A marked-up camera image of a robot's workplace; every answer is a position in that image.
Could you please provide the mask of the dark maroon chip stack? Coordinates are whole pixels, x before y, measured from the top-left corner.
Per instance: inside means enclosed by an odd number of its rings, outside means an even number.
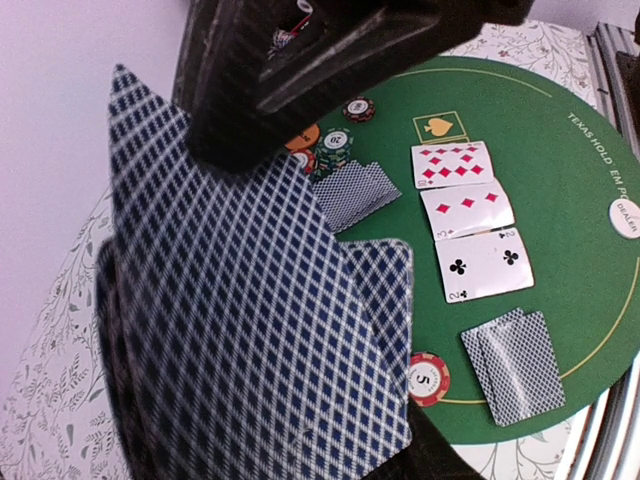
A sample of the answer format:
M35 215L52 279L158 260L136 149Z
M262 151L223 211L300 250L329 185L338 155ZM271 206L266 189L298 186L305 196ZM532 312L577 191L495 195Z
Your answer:
M359 96L347 102L342 109L343 116L353 123L365 123L370 121L375 113L373 100Z

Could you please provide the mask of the ten of diamonds card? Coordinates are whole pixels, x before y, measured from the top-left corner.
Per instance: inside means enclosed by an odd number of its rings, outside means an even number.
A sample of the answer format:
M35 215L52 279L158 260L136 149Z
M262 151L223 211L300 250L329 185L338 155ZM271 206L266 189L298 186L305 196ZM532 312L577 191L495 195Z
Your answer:
M494 180L492 159L483 141L411 147L415 187L419 190L476 185Z

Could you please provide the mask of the white dealer button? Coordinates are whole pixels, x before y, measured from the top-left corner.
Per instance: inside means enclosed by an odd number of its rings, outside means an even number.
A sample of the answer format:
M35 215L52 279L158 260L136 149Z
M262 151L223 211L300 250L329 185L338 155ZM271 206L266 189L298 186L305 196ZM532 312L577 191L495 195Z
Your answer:
M640 237L640 208L627 198L614 200L609 207L609 220L614 230L623 238Z

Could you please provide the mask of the green white chip stack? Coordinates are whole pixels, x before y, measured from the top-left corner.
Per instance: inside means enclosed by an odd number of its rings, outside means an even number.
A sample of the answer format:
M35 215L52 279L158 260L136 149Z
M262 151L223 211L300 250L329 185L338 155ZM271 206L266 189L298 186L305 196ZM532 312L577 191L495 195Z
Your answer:
M312 181L319 181L344 167L351 159L354 136L348 128L328 129L315 147L316 166Z

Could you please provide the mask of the two of clubs card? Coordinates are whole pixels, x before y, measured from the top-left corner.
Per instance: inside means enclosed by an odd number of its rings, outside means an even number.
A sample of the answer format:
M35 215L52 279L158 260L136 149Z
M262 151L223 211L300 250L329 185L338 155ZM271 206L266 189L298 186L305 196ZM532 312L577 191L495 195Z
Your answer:
M439 241L435 247L448 304L535 284L524 242L515 227Z

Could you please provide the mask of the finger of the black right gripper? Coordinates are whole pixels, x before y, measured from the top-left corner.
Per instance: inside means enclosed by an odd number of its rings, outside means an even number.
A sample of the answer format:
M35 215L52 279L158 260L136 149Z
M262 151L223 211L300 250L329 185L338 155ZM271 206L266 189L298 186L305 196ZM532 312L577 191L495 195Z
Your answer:
M528 1L315 1L308 25L271 52L291 2L194 1L172 95L191 118L189 152L250 170L347 100L530 10Z

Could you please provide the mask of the blue playing card deck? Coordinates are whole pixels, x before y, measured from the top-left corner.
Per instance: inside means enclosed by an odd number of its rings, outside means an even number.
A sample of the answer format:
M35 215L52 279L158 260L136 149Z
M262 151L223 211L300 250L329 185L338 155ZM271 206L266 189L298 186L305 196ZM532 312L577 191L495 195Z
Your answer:
M135 479L237 479L242 468L247 467L255 479L311 479L315 468L305 441L315 439L320 459L328 473L326 478L339 479L341 473L332 465L339 453L331 446L340 440L347 450L343 465L352 469L355 479L402 479L409 446L415 440L415 404L409 400L409 357L413 294L413 254L410 247L397 239L344 242L341 245L346 266L358 290L364 312L371 324L373 338L389 370L395 393L405 401L401 410L407 422L405 438L400 447L384 458L378 456L382 447L382 431L379 428L373 406L367 404L364 414L350 407L337 412L338 426L320 422L317 431L310 423L301 423L293 416L285 444L267 447L268 434L254 434L256 419L244 424L222 428L221 419L240 409L240 404L222 404L197 415L199 424L210 422L214 432L206 431L204 440L221 441L225 436L241 432L245 447L257 448L260 453L246 457L238 445L228 452L215 450L215 469L203 468L172 471L172 462L182 460L196 452L199 443L174 441L167 447L155 446L148 426L144 423L146 412L142 400L134 390L132 367L129 362L121 319L119 289L116 280L114 247L107 241L101 248L98 261L97 308L99 340L112 411L117 425L122 450L130 473ZM268 469L262 467L264 455L271 453L276 460Z

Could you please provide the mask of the orange blind button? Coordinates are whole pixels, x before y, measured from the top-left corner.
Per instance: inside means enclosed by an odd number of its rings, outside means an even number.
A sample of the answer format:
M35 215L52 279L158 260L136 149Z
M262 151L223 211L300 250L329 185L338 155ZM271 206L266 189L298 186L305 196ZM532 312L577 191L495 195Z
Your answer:
M321 129L318 124L312 124L307 129L286 143L286 148L290 151L307 149L313 147L319 140Z

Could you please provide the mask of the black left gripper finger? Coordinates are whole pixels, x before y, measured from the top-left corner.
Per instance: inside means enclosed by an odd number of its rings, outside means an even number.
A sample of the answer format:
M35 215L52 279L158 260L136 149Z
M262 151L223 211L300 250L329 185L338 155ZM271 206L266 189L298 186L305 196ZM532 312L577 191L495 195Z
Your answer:
M379 467L380 479L482 479L421 409L409 409L408 422L412 441Z

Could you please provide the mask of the card drawn from deck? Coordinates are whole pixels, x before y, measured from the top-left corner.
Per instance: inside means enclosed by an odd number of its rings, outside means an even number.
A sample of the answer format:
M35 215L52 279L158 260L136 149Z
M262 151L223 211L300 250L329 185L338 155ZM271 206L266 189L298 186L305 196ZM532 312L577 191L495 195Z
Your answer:
M297 161L197 164L189 116L123 65L108 112L103 324L134 476L359 479L406 448L406 400Z

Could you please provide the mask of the three of diamonds card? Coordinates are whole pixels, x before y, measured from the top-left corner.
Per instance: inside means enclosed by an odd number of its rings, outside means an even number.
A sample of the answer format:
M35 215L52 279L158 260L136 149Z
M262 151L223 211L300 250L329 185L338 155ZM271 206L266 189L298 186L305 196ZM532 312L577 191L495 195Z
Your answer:
M509 197L498 180L420 193L435 241L481 233L515 223Z

